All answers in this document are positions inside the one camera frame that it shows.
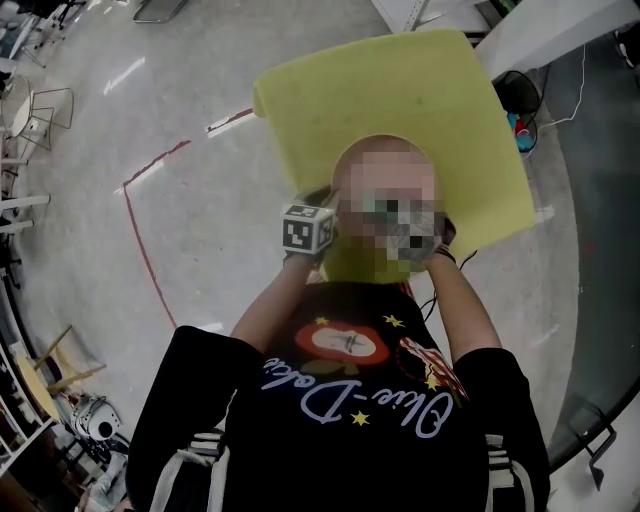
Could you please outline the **white table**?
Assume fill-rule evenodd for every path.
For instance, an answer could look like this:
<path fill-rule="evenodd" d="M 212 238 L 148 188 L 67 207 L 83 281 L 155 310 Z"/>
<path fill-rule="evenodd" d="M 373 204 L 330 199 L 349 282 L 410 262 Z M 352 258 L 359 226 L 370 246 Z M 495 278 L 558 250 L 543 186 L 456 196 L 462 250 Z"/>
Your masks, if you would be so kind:
<path fill-rule="evenodd" d="M 51 201 L 50 194 L 40 195 L 40 196 L 28 196 L 28 197 L 7 199 L 7 200 L 2 199 L 0 196 L 0 215 L 5 210 L 25 208 L 25 207 L 31 207 L 31 206 L 37 206 L 37 205 L 46 205 L 50 201 Z M 33 226 L 34 226 L 34 222 L 32 220 L 10 222 L 9 224 L 0 226 L 0 234 L 12 234 Z"/>

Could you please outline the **black metal stand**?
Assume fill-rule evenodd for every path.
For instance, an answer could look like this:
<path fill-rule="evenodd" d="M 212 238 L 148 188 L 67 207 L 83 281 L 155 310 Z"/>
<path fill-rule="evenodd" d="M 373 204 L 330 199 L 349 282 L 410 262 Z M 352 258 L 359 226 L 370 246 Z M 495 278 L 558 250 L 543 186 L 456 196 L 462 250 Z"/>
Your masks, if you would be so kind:
<path fill-rule="evenodd" d="M 589 447 L 589 444 L 587 442 L 587 437 L 588 437 L 587 433 L 579 433 L 576 429 L 573 428 L 571 424 L 568 425 L 568 428 L 576 437 L 580 448 L 585 450 L 589 454 L 590 459 L 588 462 L 588 467 L 589 467 L 591 476 L 593 478 L 596 490 L 600 491 L 605 474 L 601 468 L 596 466 L 596 463 L 602 458 L 602 456 L 606 453 L 606 451 L 616 441 L 617 432 L 613 428 L 611 422 L 607 420 L 603 411 L 599 407 L 597 407 L 596 405 L 590 402 L 587 402 L 586 409 L 598 417 L 600 424 L 605 428 L 606 432 L 608 433 L 608 436 L 604 440 L 604 442 L 596 450 L 592 450 Z"/>

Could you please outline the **person's right forearm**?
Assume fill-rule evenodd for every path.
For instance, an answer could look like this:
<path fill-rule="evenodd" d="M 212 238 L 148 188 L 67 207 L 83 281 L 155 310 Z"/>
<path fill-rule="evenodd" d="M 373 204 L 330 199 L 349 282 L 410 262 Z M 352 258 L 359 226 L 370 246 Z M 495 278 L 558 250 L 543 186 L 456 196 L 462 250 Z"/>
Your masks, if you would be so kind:
<path fill-rule="evenodd" d="M 448 256 L 435 253 L 426 262 L 426 270 L 434 285 L 453 362 L 471 352 L 501 350 L 483 303 L 458 266 Z"/>

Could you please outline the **white metal shelf rack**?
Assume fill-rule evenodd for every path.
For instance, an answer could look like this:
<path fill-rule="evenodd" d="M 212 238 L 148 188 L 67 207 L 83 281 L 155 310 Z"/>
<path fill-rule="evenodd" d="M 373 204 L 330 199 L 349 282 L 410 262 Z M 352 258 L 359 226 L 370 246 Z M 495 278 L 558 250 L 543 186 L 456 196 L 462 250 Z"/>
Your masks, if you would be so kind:
<path fill-rule="evenodd" d="M 454 29 L 485 35 L 489 0 L 371 0 L 392 33 Z"/>

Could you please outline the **person's left forearm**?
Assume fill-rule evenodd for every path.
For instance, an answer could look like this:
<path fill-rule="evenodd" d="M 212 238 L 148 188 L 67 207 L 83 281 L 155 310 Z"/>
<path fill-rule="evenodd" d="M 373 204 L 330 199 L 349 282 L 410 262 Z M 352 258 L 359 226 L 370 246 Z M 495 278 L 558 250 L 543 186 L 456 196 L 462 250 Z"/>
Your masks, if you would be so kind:
<path fill-rule="evenodd" d="M 277 276 L 240 317 L 231 337 L 264 353 L 298 307 L 313 268 L 314 260 L 308 255 L 288 257 Z"/>

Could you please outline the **black mesh waste bin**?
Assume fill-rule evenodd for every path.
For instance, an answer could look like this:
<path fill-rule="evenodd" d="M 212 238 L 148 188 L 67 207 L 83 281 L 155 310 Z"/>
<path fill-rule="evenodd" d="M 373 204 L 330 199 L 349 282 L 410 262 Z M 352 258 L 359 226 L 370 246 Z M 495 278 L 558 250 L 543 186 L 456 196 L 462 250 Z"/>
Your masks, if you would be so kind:
<path fill-rule="evenodd" d="M 535 148 L 538 139 L 536 117 L 542 105 L 541 93 L 534 82 L 519 71 L 506 72 L 493 85 L 506 118 L 509 112 L 518 114 L 534 138 L 533 148 L 528 153 L 521 153 L 529 154 Z"/>

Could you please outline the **white mesh round chair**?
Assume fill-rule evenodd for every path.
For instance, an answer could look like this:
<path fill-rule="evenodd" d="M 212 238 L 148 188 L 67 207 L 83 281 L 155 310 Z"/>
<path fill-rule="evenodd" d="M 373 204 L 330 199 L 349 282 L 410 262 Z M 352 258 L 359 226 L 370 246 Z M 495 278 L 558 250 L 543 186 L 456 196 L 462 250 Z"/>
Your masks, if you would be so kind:
<path fill-rule="evenodd" d="M 7 137 L 17 137 L 28 127 L 33 103 L 33 88 L 29 80 L 14 75 L 0 94 L 0 131 Z"/>

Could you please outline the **blue plastic trash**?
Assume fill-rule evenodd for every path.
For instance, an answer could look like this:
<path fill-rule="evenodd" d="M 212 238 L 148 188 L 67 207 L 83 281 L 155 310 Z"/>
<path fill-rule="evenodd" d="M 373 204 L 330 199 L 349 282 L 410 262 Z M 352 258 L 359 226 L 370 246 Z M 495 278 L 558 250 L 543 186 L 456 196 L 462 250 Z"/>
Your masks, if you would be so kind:
<path fill-rule="evenodd" d="M 528 153 L 534 146 L 534 138 L 526 127 L 526 123 L 518 114 L 511 112 L 507 114 L 507 120 L 513 133 L 518 151 L 520 153 Z"/>

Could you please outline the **round yellow wooden stool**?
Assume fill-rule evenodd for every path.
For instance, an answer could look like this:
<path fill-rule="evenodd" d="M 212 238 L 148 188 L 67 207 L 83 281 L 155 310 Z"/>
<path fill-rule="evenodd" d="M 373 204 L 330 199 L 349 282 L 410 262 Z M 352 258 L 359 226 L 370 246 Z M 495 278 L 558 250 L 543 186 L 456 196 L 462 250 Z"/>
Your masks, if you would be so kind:
<path fill-rule="evenodd" d="M 74 374 L 69 378 L 58 380 L 53 384 L 47 384 L 45 382 L 44 378 L 40 376 L 39 370 L 71 329 L 72 325 L 68 325 L 36 360 L 33 360 L 24 354 L 15 354 L 15 362 L 30 395 L 35 399 L 39 407 L 49 416 L 49 418 L 56 423 L 61 421 L 61 417 L 58 407 L 54 401 L 54 396 L 59 392 L 64 391 L 71 384 L 83 381 L 106 368 L 106 365 L 102 364 L 85 372 Z"/>

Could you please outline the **red floor tape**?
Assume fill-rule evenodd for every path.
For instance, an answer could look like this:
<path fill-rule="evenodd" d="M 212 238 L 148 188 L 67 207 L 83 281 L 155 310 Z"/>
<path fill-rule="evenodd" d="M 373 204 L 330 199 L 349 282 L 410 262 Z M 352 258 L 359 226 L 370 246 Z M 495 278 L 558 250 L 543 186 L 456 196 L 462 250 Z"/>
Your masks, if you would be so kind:
<path fill-rule="evenodd" d="M 255 118 L 255 114 L 252 108 L 246 108 L 239 112 L 233 113 L 230 116 L 226 116 L 220 120 L 213 122 L 208 125 L 205 129 L 205 134 L 207 138 L 215 138 L 226 131 L 230 131 L 241 123 L 245 122 L 247 119 Z M 192 143 L 191 140 L 182 140 L 178 142 L 174 147 L 169 150 L 166 150 L 159 155 L 157 155 L 153 160 L 151 160 L 148 164 L 146 164 L 141 169 L 137 170 L 129 179 L 125 180 L 121 187 L 117 190 L 117 193 L 121 194 L 124 197 L 128 218 L 133 230 L 134 238 L 140 252 L 142 261 L 144 263 L 147 274 L 150 278 L 151 284 L 155 290 L 155 293 L 158 297 L 158 300 L 162 306 L 163 311 L 165 312 L 167 319 L 172 328 L 177 327 L 177 323 L 175 317 L 165 299 L 162 288 L 158 282 L 158 278 L 154 271 L 151 259 L 149 258 L 148 251 L 145 247 L 144 241 L 142 239 L 140 228 L 138 222 L 136 220 L 135 211 L 133 207 L 133 203 L 129 194 L 129 188 L 134 185 L 136 182 L 141 181 L 146 175 L 157 171 L 163 165 L 165 160 L 182 150 L 184 147 L 189 146 Z"/>

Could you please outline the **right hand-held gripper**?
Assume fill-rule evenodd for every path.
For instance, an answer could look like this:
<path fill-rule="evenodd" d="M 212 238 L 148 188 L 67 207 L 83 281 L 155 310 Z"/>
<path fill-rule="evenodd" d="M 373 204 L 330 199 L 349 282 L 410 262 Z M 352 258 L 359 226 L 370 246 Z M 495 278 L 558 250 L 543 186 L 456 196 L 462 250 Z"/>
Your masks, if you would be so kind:
<path fill-rule="evenodd" d="M 390 260 L 423 263 L 444 250 L 456 237 L 456 228 L 435 200 L 386 201 L 386 251 Z"/>

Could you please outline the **large pink plate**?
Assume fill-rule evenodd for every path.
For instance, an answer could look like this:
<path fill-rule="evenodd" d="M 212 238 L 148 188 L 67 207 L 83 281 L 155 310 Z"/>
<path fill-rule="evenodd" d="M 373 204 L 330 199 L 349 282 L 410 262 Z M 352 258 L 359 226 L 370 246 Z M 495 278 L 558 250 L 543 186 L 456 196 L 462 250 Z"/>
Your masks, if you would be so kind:
<path fill-rule="evenodd" d="M 368 191 L 397 199 L 435 200 L 441 204 L 435 165 L 406 139 L 371 136 L 354 143 L 339 158 L 332 177 L 339 194 L 340 227 L 351 236 L 386 240 L 386 226 L 366 224 L 362 199 Z"/>

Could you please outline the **white storage shelf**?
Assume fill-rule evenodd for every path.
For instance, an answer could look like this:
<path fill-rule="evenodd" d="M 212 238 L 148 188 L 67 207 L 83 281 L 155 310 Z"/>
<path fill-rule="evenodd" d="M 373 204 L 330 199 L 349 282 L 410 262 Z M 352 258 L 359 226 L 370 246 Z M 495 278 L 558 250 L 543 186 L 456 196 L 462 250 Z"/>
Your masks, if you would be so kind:
<path fill-rule="evenodd" d="M 14 330 L 0 324 L 0 478 L 53 423 L 27 386 L 19 355 L 30 356 Z"/>

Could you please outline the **person's black printed shirt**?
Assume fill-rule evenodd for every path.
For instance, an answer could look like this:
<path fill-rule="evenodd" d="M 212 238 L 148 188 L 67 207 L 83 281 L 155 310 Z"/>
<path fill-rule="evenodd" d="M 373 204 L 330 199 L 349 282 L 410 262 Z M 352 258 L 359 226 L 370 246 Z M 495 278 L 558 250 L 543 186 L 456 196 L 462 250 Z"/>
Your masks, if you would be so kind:
<path fill-rule="evenodd" d="M 221 427 L 223 512 L 545 512 L 549 462 L 507 350 L 448 363 L 393 285 L 309 285 L 262 353 L 173 334 L 126 475 L 149 512 L 161 472 Z"/>

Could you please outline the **green tablecloth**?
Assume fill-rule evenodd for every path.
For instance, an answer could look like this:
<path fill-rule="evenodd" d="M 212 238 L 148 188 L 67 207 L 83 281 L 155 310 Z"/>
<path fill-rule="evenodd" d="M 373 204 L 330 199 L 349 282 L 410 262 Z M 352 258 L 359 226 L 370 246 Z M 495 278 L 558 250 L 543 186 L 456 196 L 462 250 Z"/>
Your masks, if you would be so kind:
<path fill-rule="evenodd" d="M 262 73 L 254 114 L 267 121 L 297 193 L 332 186 L 354 143 L 403 138 L 435 165 L 441 205 L 464 257 L 529 228 L 534 207 L 505 111 L 467 38 L 455 30 L 364 39 Z M 321 266 L 330 281 L 393 283 L 422 263 L 390 260 L 386 240 L 338 236 Z"/>

